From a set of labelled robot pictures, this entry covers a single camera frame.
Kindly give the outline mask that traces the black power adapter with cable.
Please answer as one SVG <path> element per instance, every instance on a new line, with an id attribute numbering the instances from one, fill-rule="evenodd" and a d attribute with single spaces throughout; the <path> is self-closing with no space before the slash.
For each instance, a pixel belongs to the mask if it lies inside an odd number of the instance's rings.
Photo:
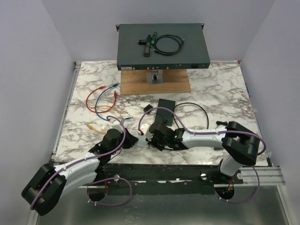
<path id="1" fill-rule="evenodd" d="M 150 110 L 151 108 L 153 108 L 153 106 L 151 105 L 147 105 L 143 111 L 144 112 L 147 112 L 148 110 Z M 163 123 L 164 125 L 167 125 L 168 124 L 168 121 L 169 121 L 169 112 L 166 111 L 166 110 L 162 110 L 162 109 L 157 109 L 156 110 L 156 114 L 155 114 L 155 122 L 160 122 L 160 123 Z"/>

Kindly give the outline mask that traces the white grey small switch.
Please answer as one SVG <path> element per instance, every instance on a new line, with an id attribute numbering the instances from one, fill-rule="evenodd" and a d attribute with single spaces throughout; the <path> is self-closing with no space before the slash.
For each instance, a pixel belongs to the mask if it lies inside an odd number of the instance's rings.
<path id="1" fill-rule="evenodd" d="M 138 135 L 138 141 L 136 145 L 143 148 L 147 148 L 149 146 L 148 141 L 146 140 L 146 137 L 144 135 Z"/>

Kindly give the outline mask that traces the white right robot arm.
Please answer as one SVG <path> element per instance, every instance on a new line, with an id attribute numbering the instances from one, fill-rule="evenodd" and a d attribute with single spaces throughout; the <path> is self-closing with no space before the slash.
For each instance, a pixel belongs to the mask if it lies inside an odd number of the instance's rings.
<path id="1" fill-rule="evenodd" d="M 244 165 L 254 166 L 259 155 L 262 138 L 241 124 L 231 121 L 223 128 L 189 131 L 185 128 L 172 130 L 155 122 L 144 132 L 148 144 L 158 150 L 188 150 L 196 147 L 224 149 L 228 156 L 222 159 L 216 171 L 218 182 L 225 184 Z"/>

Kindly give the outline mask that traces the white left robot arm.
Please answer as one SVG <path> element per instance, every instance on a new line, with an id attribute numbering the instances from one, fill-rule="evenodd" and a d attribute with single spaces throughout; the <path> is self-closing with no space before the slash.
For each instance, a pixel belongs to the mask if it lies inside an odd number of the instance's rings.
<path id="1" fill-rule="evenodd" d="M 74 189 L 92 183 L 103 182 L 101 169 L 111 160 L 111 155 L 119 149 L 130 149 L 138 138 L 117 129 L 109 129 L 102 141 L 91 148 L 84 156 L 65 164 L 42 165 L 21 192 L 21 196 L 30 208 L 39 215 L 49 213 L 59 199 Z"/>

